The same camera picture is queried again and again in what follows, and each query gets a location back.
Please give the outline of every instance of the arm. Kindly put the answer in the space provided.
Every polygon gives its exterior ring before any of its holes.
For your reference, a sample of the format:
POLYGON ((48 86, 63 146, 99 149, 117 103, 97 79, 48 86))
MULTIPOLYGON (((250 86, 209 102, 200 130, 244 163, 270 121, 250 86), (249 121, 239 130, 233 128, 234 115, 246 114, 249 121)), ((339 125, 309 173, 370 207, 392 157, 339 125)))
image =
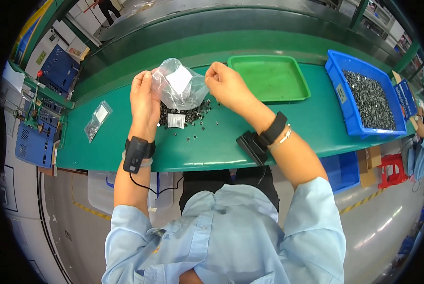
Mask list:
MULTIPOLYGON (((160 100, 151 92, 151 72, 136 75, 130 91, 132 126, 128 138, 133 136, 152 142, 160 119, 160 100)), ((139 277, 135 271, 156 248, 147 236, 152 228, 147 211, 146 188, 132 182, 129 173, 119 165, 114 184, 114 211, 111 231, 105 242, 106 271, 102 283, 133 283, 139 277)), ((139 184, 149 186, 150 167, 140 168, 132 178, 139 184)))
POLYGON ((418 120, 417 122, 417 134, 421 137, 424 138, 424 114, 423 114, 423 108, 419 107, 418 108, 419 114, 417 116, 418 120))
MULTIPOLYGON (((245 118, 257 133, 274 121, 275 114, 253 96, 237 72, 215 62, 205 80, 211 94, 245 118)), ((342 283, 346 241, 321 162, 294 131, 271 153, 297 188, 284 223, 285 236, 279 253, 291 283, 342 283)))
MULTIPOLYGON (((275 113, 260 102, 247 88, 242 77, 222 63, 214 62, 206 72, 206 84, 215 98, 226 107, 242 116, 258 134, 270 127, 275 113)), ((287 129, 275 140, 277 144, 287 129)), ((277 165, 291 182, 294 190, 327 174, 310 146, 293 130, 288 139, 271 151, 277 165)))
MULTIPOLYGON (((129 140, 135 136, 152 143, 155 139, 157 123, 160 119, 160 100, 151 92, 151 85, 152 77, 149 71, 143 71, 133 79, 130 91, 133 120, 128 133, 129 140)), ((123 164, 124 161, 121 161, 118 174, 116 175, 114 207, 118 205, 133 206, 149 217, 147 211, 148 190, 132 182, 130 174, 122 168, 123 164)), ((144 167, 140 168, 137 174, 132 174, 132 178, 137 183, 148 187, 150 184, 150 174, 150 166, 144 167)))

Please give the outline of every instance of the red stool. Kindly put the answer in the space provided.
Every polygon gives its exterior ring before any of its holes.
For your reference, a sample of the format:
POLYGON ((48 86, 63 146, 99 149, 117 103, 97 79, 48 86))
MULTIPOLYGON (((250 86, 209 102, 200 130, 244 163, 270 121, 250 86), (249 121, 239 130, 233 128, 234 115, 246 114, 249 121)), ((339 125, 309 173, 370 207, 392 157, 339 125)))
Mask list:
POLYGON ((379 189, 388 188, 391 185, 398 185, 409 179, 403 168, 403 160, 401 154, 386 155, 381 159, 382 164, 378 166, 381 169, 382 182, 378 185, 379 189), (393 174, 387 177, 387 166, 393 166, 393 174), (395 173, 395 166, 398 167, 399 173, 395 173))

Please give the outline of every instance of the blue bin label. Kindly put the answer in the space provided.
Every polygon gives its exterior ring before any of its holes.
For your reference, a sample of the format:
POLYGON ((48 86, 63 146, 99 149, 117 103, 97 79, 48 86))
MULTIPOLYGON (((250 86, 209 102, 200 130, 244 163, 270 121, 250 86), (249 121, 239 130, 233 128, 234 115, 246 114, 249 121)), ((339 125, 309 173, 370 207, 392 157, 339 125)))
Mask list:
POLYGON ((405 121, 408 121, 409 117, 417 113, 417 105, 409 89, 408 81, 403 79, 400 83, 396 84, 394 88, 400 105, 405 111, 405 121))
POLYGON ((345 91, 343 90, 343 87, 341 86, 341 84, 338 84, 336 88, 336 93, 338 94, 338 97, 340 98, 340 102, 343 105, 348 98, 346 97, 345 91))

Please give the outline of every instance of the green workbench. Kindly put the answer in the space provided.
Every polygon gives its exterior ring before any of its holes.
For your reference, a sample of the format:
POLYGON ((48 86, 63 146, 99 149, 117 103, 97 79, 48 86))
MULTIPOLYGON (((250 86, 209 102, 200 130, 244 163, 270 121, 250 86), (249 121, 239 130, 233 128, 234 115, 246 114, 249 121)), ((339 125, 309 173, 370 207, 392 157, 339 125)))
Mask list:
MULTIPOLYGON (((336 155, 379 145, 392 138, 378 136, 360 139, 346 132, 343 115, 333 86, 323 66, 300 64, 311 91, 311 98, 301 102, 269 105, 282 111, 293 129, 312 147, 319 157, 336 155)), ((205 74, 207 67, 194 69, 205 74)), ((132 121, 128 85, 112 90, 68 113, 64 148, 57 152, 57 166, 73 169, 116 171, 122 159, 125 139, 132 121), (104 122, 89 144, 84 127, 98 104, 105 100, 113 113, 104 122)), ((250 125, 225 106, 211 99, 212 111, 204 116, 203 125, 196 123, 185 129, 159 127, 155 139, 157 150, 152 171, 192 171, 232 169, 254 166, 236 143, 236 138, 250 125)), ((408 134, 414 133, 407 123, 408 134)), ((272 157, 266 164, 274 164, 272 157)))

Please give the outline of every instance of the green tray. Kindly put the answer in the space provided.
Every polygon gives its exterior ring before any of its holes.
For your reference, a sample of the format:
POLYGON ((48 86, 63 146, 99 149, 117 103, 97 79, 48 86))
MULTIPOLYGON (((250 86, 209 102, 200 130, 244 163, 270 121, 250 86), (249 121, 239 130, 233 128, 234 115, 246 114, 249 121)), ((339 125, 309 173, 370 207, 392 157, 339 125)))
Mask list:
POLYGON ((261 102, 304 100, 310 89, 297 61, 290 56, 242 55, 228 58, 250 91, 261 102))

